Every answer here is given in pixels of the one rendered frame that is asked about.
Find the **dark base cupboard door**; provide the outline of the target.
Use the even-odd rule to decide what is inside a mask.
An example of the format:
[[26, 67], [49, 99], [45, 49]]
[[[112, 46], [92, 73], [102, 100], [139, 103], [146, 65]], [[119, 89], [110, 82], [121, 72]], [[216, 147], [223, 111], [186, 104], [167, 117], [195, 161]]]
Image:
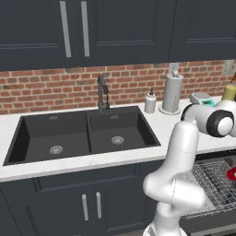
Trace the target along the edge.
[[8, 205], [22, 236], [93, 236], [85, 221], [79, 190], [10, 200]]
[[[97, 215], [97, 192], [101, 196], [101, 218]], [[144, 230], [154, 218], [157, 202], [144, 194], [139, 180], [93, 187], [91, 197], [95, 236]]]

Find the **dark dishwasher door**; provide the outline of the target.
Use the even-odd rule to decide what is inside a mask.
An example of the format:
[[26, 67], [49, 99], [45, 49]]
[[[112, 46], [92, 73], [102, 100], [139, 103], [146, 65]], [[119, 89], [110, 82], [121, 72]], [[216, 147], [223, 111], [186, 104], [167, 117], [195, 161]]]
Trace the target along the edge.
[[236, 209], [205, 217], [180, 219], [187, 236], [219, 236], [236, 233]]

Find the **black sink tap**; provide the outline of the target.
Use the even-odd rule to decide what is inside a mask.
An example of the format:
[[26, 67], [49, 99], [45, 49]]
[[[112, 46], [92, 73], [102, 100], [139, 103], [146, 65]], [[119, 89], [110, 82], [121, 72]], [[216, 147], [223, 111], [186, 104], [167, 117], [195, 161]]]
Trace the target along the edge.
[[109, 102], [103, 103], [103, 97], [102, 97], [102, 94], [109, 96], [109, 90], [102, 74], [99, 74], [97, 83], [98, 83], [98, 94], [99, 94], [99, 101], [98, 101], [99, 112], [103, 112], [104, 110], [108, 110], [110, 108], [110, 103]]

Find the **white soap dispenser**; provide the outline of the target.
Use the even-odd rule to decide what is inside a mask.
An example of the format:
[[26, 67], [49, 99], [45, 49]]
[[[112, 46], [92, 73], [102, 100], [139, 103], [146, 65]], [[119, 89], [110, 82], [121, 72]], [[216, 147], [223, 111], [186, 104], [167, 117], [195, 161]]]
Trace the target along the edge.
[[149, 93], [146, 96], [145, 100], [145, 112], [153, 113], [156, 108], [156, 95], [153, 91], [153, 88], [150, 89]]

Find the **black double sink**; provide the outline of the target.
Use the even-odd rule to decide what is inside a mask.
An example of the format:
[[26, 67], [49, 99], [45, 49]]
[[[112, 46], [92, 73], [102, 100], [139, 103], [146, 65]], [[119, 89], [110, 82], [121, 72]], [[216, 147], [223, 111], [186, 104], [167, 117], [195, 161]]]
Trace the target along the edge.
[[137, 106], [22, 116], [6, 166], [160, 145]]

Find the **grey paper towel holder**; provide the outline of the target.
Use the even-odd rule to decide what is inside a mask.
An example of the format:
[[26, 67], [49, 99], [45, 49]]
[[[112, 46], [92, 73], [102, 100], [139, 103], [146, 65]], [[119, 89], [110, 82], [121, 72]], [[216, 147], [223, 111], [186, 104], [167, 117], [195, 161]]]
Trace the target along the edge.
[[183, 86], [183, 76], [177, 70], [173, 70], [167, 75], [164, 89], [164, 99], [159, 106], [159, 110], [167, 115], [176, 115], [181, 109], [179, 108], [179, 100]]

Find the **dark panel below sink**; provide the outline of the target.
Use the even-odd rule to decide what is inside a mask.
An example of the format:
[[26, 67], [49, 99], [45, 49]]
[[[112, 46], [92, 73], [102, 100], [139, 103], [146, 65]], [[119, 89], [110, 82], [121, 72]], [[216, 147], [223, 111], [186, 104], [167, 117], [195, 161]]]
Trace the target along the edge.
[[36, 177], [33, 179], [36, 191], [46, 192], [72, 186], [109, 182], [136, 176], [136, 165], [101, 168], [87, 171], [76, 171], [51, 176]]

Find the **white kitchen scale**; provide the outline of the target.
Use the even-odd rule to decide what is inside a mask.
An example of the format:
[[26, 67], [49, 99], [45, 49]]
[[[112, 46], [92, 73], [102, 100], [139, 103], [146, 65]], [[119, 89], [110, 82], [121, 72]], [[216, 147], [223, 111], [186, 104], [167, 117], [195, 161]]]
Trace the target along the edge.
[[192, 93], [190, 96], [190, 102], [193, 104], [201, 104], [209, 107], [215, 106], [213, 99], [205, 92]]

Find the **yellow round object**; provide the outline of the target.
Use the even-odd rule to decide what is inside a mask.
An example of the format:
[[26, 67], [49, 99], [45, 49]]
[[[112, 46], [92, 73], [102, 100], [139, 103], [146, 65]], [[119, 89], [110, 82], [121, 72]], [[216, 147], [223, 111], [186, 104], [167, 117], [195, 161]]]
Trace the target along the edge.
[[236, 95], [236, 86], [234, 85], [227, 85], [224, 88], [222, 100], [234, 100]]

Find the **red object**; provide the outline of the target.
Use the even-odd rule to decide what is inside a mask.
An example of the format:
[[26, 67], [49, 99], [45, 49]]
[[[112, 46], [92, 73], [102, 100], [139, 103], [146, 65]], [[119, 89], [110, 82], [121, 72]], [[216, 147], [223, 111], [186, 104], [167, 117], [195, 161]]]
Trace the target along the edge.
[[227, 177], [231, 181], [236, 181], [236, 167], [233, 167], [227, 171]]

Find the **grey wall socket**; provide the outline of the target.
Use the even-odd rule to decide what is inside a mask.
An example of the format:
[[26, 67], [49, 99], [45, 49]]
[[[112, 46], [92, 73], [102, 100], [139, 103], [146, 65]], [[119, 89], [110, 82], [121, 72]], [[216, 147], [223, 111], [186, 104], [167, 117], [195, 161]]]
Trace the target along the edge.
[[179, 75], [179, 64], [178, 63], [170, 63], [169, 65], [169, 75], [172, 77], [177, 77]]
[[223, 76], [233, 75], [235, 73], [234, 67], [235, 65], [233, 60], [226, 60], [225, 65], [222, 68], [222, 75]]

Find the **dark wall cupboard door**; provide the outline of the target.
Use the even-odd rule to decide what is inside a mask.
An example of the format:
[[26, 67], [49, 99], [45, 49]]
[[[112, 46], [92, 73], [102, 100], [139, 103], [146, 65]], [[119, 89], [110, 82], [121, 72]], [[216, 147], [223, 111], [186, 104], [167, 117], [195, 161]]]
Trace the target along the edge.
[[[87, 1], [90, 57], [81, 1]], [[166, 63], [176, 0], [74, 0], [80, 66]]]
[[[71, 58], [65, 56], [60, 1], [65, 1]], [[0, 0], [0, 71], [77, 65], [73, 0]]]
[[176, 0], [170, 62], [236, 59], [236, 0]]

